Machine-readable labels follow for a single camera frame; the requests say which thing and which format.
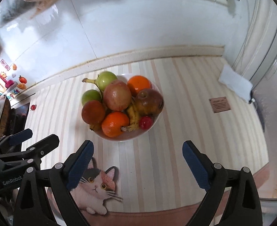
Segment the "cat face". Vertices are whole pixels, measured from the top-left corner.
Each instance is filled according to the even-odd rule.
[[[93,160],[91,160],[79,185],[81,185],[87,193],[98,199],[105,200],[111,198],[112,192],[115,191],[115,177],[115,167],[103,171],[95,168]]]

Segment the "kitchen counter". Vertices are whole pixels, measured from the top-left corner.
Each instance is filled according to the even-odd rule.
[[[165,100],[158,122],[148,133],[121,143],[101,139],[81,119],[81,95],[94,87],[81,80],[95,79],[100,71],[49,86],[31,100],[37,109],[29,112],[26,128],[32,129],[33,137],[23,143],[23,149],[52,133],[58,135],[59,147],[42,159],[41,169],[47,169],[64,162],[84,140],[91,140],[97,167],[119,169],[117,195],[123,202],[106,201],[110,212],[156,212],[199,203],[205,192],[182,156],[184,141],[192,140],[202,153],[225,168],[247,166],[255,174],[268,163],[254,106],[218,83],[226,63],[221,57],[182,57],[104,69],[117,75],[146,76],[156,83]],[[224,96],[231,110],[215,114],[209,99]]]

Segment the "white bowl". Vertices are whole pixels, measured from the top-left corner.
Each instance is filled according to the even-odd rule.
[[[135,76],[134,74],[122,74],[122,75],[118,75],[118,79],[127,83],[129,81],[129,79],[131,77]],[[151,82],[151,88],[156,90],[157,92],[159,92],[159,89],[158,87],[156,86],[155,83],[153,83],[152,81]],[[161,113],[159,115],[157,115],[156,117],[153,118],[153,125],[151,126],[151,128],[155,125],[156,121],[158,120],[159,116],[161,115]],[[124,141],[128,141],[128,140],[132,140],[132,139],[135,139],[137,138],[138,136],[148,132],[150,129],[148,130],[142,130],[142,129],[139,129],[139,130],[135,130],[135,131],[132,131],[132,132],[124,132],[123,134],[121,134],[120,136],[118,137],[115,137],[115,138],[110,138],[108,136],[106,136],[102,130],[99,130],[99,131],[96,131],[95,133],[101,137],[102,139],[105,139],[105,140],[109,140],[109,141],[113,141],[113,142],[124,142]]]

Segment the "fruit stem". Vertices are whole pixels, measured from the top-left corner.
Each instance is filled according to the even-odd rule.
[[[98,87],[100,94],[101,94],[101,99],[103,99],[103,92],[101,91],[101,89]]]
[[[87,79],[87,78],[84,78],[84,79],[82,80],[82,82],[93,83],[93,84],[96,85],[96,80],[91,80],[91,79]]]

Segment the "white cloth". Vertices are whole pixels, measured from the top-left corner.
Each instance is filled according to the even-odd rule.
[[[228,64],[224,65],[219,82],[225,84],[247,103],[250,101],[252,83],[236,73]]]

